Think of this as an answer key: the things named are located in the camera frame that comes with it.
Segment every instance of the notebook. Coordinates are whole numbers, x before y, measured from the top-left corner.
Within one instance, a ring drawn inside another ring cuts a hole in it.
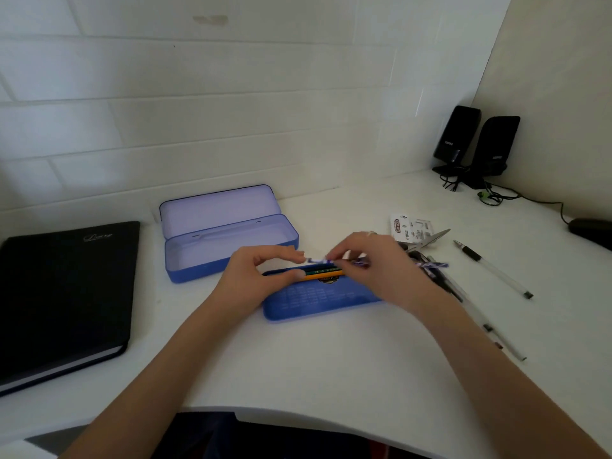
[[[140,222],[0,247],[0,396],[122,354]]]

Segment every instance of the person's left hand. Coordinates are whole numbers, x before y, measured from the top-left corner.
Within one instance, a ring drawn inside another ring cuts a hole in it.
[[[268,259],[280,258],[301,264],[306,260],[303,251],[293,246],[243,246],[229,259],[219,283],[208,299],[222,306],[231,317],[241,320],[251,314],[268,295],[305,277],[301,269],[277,275],[262,275],[256,266]]]

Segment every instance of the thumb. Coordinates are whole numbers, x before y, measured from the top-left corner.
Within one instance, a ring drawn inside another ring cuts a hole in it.
[[[345,259],[338,259],[333,263],[341,268],[347,277],[365,285],[365,281],[368,278],[368,271],[366,269],[363,267],[354,266],[350,261]]]
[[[304,277],[306,277],[306,272],[302,269],[287,270],[277,275],[269,275],[266,277],[267,292],[268,294],[274,293]]]

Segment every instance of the person's right hand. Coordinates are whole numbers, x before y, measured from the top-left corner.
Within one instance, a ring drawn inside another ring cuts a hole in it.
[[[350,250],[348,260],[365,253],[370,267],[354,266],[342,259]],[[336,245],[326,256],[359,283],[366,285],[379,298],[399,305],[411,313],[417,313],[431,294],[439,293],[423,271],[414,265],[405,251],[389,235],[368,235],[355,232]]]

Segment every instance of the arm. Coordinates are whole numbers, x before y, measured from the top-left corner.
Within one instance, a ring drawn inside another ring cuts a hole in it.
[[[340,258],[366,253],[363,269]],[[504,458],[609,456],[491,342],[450,294],[429,280],[389,236],[352,234],[332,249],[345,273],[412,313],[448,359]]]
[[[206,301],[61,458],[150,457],[218,342],[266,296],[303,277],[302,270],[262,276],[255,267],[272,258],[305,261],[303,252],[287,246],[235,252]]]

